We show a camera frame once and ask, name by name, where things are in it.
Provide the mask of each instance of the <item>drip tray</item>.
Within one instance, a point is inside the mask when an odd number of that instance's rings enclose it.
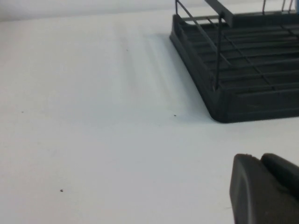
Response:
[[[229,123],[299,116],[299,24],[221,23],[218,38],[214,20],[206,17],[198,26],[176,14],[170,35],[212,118]]]

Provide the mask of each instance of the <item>white surface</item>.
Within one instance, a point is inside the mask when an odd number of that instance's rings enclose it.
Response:
[[[172,13],[0,23],[2,223],[232,224],[235,154],[299,164],[298,118],[211,120]]]
[[[247,0],[221,1],[247,2]],[[0,20],[173,9],[174,2],[175,0],[0,0]],[[182,0],[182,2],[189,7],[206,6],[204,0]]]

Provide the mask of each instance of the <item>black plastic object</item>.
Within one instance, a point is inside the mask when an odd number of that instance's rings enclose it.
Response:
[[[176,0],[170,39],[211,117],[229,123],[299,116],[299,15],[264,6],[234,15],[206,1],[218,16],[193,17]]]
[[[274,154],[235,156],[230,198],[236,224],[298,224],[299,167]]]

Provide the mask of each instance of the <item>white wall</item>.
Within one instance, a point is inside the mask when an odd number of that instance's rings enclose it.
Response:
[[[204,0],[181,1],[186,6],[206,4]],[[222,2],[247,1],[222,0]],[[119,13],[170,7],[174,7],[174,0],[0,0],[0,20]]]

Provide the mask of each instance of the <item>dish rack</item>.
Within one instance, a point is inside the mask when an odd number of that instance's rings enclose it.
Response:
[[[221,123],[299,116],[299,15],[293,0],[278,11],[193,17],[175,0],[170,39],[211,117]],[[188,15],[182,18],[178,7]]]

